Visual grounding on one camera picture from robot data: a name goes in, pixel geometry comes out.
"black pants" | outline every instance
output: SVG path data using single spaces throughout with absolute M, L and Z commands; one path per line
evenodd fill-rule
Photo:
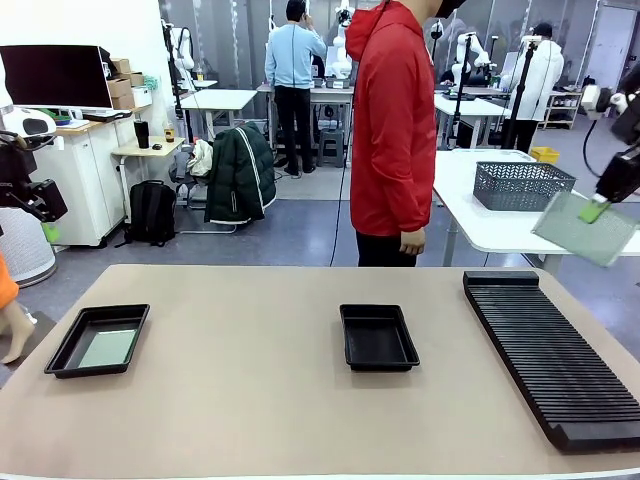
M 374 237 L 356 232 L 359 267 L 415 267 L 418 257 L 400 253 L 400 236 Z
M 298 157 L 296 156 L 295 123 L 298 125 L 300 153 L 302 154 L 302 168 L 313 168 L 311 157 L 311 91 L 301 88 L 276 87 L 276 105 L 278 117 L 284 132 L 284 147 L 289 162 L 289 170 L 298 171 Z
M 506 146 L 507 132 L 509 131 L 509 125 L 512 120 L 505 120 L 502 124 L 502 146 Z M 515 148 L 529 154 L 531 149 L 531 142 L 533 142 L 533 136 L 538 129 L 538 122 L 535 120 L 516 120 L 515 127 L 513 129 L 513 140 L 515 142 Z

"white cabinet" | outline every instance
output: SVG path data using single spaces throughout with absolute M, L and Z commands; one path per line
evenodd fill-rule
M 64 137 L 64 150 L 45 147 L 35 153 L 35 181 L 56 182 L 69 211 L 56 226 L 57 245 L 99 246 L 124 219 L 124 198 L 116 161 L 116 124 L 108 123 L 82 135 Z

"computer monitor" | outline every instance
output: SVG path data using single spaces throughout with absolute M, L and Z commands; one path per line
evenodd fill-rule
M 0 46 L 16 105 L 110 109 L 100 50 L 88 45 Z

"person in light blue shirt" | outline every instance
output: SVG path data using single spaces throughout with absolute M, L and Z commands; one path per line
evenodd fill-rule
M 265 74 L 274 87 L 278 117 L 284 132 L 287 167 L 285 172 L 299 176 L 296 156 L 295 123 L 298 125 L 302 170 L 313 172 L 311 157 L 311 59 L 324 57 L 327 47 L 313 28 L 313 19 L 305 13 L 303 0 L 287 3 L 287 24 L 269 35 Z

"black backpack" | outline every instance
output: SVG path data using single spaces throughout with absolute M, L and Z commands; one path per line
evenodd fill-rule
M 176 236 L 174 211 L 176 193 L 161 180 L 147 180 L 131 187 L 131 224 L 124 232 L 124 242 L 148 242 L 156 247 Z

